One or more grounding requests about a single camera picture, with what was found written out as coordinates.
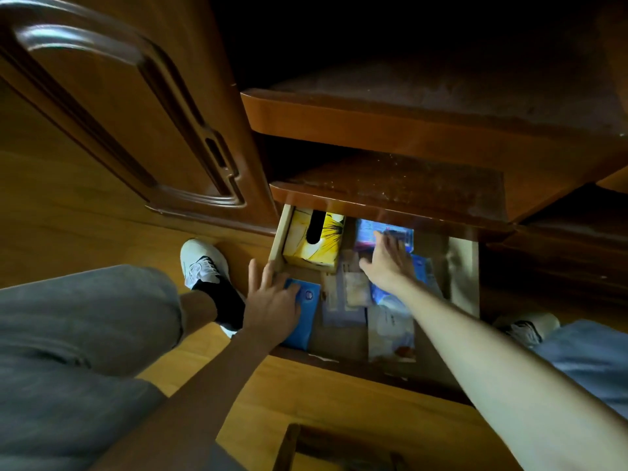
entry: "yellow tissue box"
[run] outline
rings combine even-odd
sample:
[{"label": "yellow tissue box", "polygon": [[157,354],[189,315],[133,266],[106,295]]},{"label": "yellow tissue box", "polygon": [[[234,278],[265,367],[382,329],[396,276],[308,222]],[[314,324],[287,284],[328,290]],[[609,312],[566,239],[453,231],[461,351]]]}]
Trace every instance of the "yellow tissue box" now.
[{"label": "yellow tissue box", "polygon": [[310,208],[295,208],[283,246],[288,264],[336,272],[345,217]]}]

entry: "hand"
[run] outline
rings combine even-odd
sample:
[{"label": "hand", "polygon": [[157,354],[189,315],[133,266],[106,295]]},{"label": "hand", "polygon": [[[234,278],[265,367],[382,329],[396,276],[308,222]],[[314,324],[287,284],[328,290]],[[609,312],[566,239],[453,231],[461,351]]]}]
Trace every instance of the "hand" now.
[{"label": "hand", "polygon": [[402,240],[378,231],[374,234],[373,260],[362,258],[360,268],[374,285],[395,294],[395,289],[406,282],[406,279],[415,281],[412,258],[406,252],[406,245]]},{"label": "hand", "polygon": [[301,286],[293,283],[284,289],[288,274],[278,274],[273,282],[273,272],[274,264],[269,261],[260,280],[257,262],[249,262],[249,295],[242,325],[242,331],[258,340],[266,352],[286,340],[301,315],[301,306],[296,304]]}]

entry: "right arm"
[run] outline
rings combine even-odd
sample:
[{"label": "right arm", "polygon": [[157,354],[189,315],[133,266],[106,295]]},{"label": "right arm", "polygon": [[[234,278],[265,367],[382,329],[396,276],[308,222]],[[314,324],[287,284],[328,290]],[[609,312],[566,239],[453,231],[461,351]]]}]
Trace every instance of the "right arm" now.
[{"label": "right arm", "polygon": [[628,467],[628,422],[507,335],[429,292],[404,245],[377,235],[369,279],[412,312],[471,402],[525,470]]}]

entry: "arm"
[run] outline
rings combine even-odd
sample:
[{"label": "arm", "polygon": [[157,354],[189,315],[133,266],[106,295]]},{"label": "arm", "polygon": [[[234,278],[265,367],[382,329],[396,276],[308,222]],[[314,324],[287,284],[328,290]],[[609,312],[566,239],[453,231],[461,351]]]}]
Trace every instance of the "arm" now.
[{"label": "arm", "polygon": [[379,235],[369,279],[395,294],[526,470],[624,468],[628,422],[531,351],[414,279],[404,245]]},{"label": "arm", "polygon": [[249,264],[244,326],[226,348],[136,429],[115,443],[90,471],[194,470],[206,466],[211,444],[240,390],[268,353],[298,323],[299,285],[283,289],[288,276],[272,282],[272,264],[260,281]]}]

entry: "blue package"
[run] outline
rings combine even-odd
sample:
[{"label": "blue package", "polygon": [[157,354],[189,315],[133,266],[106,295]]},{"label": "blue package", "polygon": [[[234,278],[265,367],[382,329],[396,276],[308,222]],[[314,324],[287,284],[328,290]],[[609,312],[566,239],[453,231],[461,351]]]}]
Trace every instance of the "blue package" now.
[{"label": "blue package", "polygon": [[[425,258],[416,254],[411,254],[412,264],[414,265],[414,275],[422,283],[427,284],[427,274],[425,272]],[[371,283],[371,297],[373,302],[378,306],[386,306],[393,311],[404,311],[406,307],[403,303],[393,296],[390,292],[380,289]]]},{"label": "blue package", "polygon": [[318,296],[320,295],[320,285],[299,281],[298,279],[288,279],[285,287],[292,283],[301,285],[301,289],[296,294],[296,303],[301,304],[301,317],[299,324],[296,325],[292,334],[283,342],[292,348],[300,348],[307,350],[310,334],[312,333],[312,324],[314,323],[314,314],[318,305]]},{"label": "blue package", "polygon": [[354,249],[356,251],[373,249],[375,247],[375,235],[373,234],[375,231],[381,233],[389,232],[392,236],[402,240],[406,245],[406,251],[412,253],[414,249],[414,230],[361,219],[356,220],[356,243]]}]

